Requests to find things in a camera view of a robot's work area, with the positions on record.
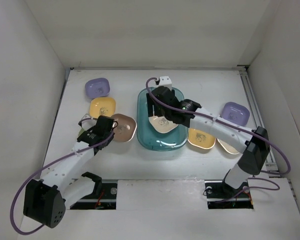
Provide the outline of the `beige plate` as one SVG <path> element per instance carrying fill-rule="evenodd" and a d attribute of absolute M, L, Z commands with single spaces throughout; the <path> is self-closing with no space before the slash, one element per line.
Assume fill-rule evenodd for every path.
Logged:
<path fill-rule="evenodd" d="M 160 134 L 167 134 L 178 127 L 178 124 L 167 120 L 164 116 L 151 116 L 148 118 L 148 121 Z"/>

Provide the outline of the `green plate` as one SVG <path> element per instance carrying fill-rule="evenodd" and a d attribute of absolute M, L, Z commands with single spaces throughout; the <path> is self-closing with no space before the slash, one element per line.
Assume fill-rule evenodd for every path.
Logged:
<path fill-rule="evenodd" d="M 78 136 L 80 136 L 85 130 L 83 128 L 80 129 Z"/>

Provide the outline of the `yellow plate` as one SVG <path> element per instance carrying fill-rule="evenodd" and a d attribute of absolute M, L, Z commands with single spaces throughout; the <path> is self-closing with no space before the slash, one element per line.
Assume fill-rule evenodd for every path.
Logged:
<path fill-rule="evenodd" d="M 206 132 L 189 128 L 188 129 L 188 142 L 197 148 L 209 150 L 214 147 L 216 138 Z"/>
<path fill-rule="evenodd" d="M 93 99 L 89 107 L 89 115 L 93 118 L 99 116 L 111 117 L 116 111 L 116 101 L 112 97 L 97 97 Z"/>

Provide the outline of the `brown plate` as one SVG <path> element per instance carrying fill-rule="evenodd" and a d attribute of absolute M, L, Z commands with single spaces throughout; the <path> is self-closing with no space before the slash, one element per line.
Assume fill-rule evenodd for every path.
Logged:
<path fill-rule="evenodd" d="M 129 142 L 135 135 L 137 122 L 132 117 L 120 113 L 116 113 L 111 117 L 117 122 L 117 126 L 113 131 L 113 140 L 119 143 Z"/>

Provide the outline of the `purple plate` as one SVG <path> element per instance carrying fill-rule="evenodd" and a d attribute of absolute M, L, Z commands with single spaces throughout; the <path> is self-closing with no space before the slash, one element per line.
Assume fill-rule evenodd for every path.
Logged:
<path fill-rule="evenodd" d="M 231 123 L 245 127 L 250 118 L 250 111 L 238 103 L 227 102 L 220 116 Z"/>
<path fill-rule="evenodd" d="M 110 83 L 104 78 L 91 79 L 85 84 L 85 94 L 89 99 L 107 97 L 110 93 Z"/>

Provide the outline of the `cream plate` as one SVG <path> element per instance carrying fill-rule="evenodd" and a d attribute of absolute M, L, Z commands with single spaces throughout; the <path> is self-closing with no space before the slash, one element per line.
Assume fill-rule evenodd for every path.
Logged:
<path fill-rule="evenodd" d="M 228 143 L 226 143 L 225 141 L 220 140 L 219 138 L 216 139 L 218 141 L 218 143 L 223 147 L 223 149 L 231 154 L 231 155 L 238 155 L 240 154 L 239 151 L 237 151 L 234 147 L 232 147 L 231 145 L 229 145 Z"/>

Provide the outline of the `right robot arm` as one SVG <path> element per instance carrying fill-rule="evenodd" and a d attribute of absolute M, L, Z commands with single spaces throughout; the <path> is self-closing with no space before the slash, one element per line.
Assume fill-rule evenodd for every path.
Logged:
<path fill-rule="evenodd" d="M 249 177 L 261 173 L 270 152 L 268 133 L 264 128 L 253 130 L 235 125 L 214 116 L 193 100 L 178 100 L 174 90 L 166 86 L 148 90 L 147 97 L 152 100 L 156 115 L 177 125 L 210 134 L 241 153 L 238 162 L 220 184 L 219 190 L 225 196 L 233 197 Z"/>

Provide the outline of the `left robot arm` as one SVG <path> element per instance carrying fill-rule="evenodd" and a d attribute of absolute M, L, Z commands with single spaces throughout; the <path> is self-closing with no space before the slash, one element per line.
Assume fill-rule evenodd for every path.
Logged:
<path fill-rule="evenodd" d="M 82 167 L 114 138 L 118 122 L 100 116 L 94 126 L 78 136 L 69 156 L 64 157 L 41 179 L 31 179 L 25 186 L 23 214 L 49 228 L 55 228 L 67 209 L 85 196 L 97 198 L 102 192 L 102 178 Z"/>

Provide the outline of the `teal plastic bin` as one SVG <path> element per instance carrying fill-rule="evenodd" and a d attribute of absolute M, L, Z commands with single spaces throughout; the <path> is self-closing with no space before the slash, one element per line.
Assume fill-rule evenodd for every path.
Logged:
<path fill-rule="evenodd" d="M 155 130 L 148 118 L 147 89 L 139 92 L 137 97 L 137 140 L 146 149 L 152 151 L 172 151 L 181 148 L 188 139 L 188 128 L 178 125 L 167 133 Z"/>

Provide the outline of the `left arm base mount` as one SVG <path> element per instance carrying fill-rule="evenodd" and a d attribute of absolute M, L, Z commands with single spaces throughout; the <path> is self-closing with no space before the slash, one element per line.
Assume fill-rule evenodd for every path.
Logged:
<path fill-rule="evenodd" d="M 117 208 L 117 180 L 102 180 L 91 172 L 81 175 L 94 182 L 92 193 L 84 195 L 70 206 L 70 210 L 115 210 Z"/>

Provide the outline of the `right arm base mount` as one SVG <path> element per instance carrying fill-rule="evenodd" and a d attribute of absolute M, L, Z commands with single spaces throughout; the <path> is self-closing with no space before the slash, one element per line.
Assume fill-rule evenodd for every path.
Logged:
<path fill-rule="evenodd" d="M 227 186 L 221 180 L 205 180 L 203 195 L 206 196 L 207 207 L 209 210 L 223 209 L 253 209 L 253 201 L 249 187 L 245 181 L 238 189 Z"/>

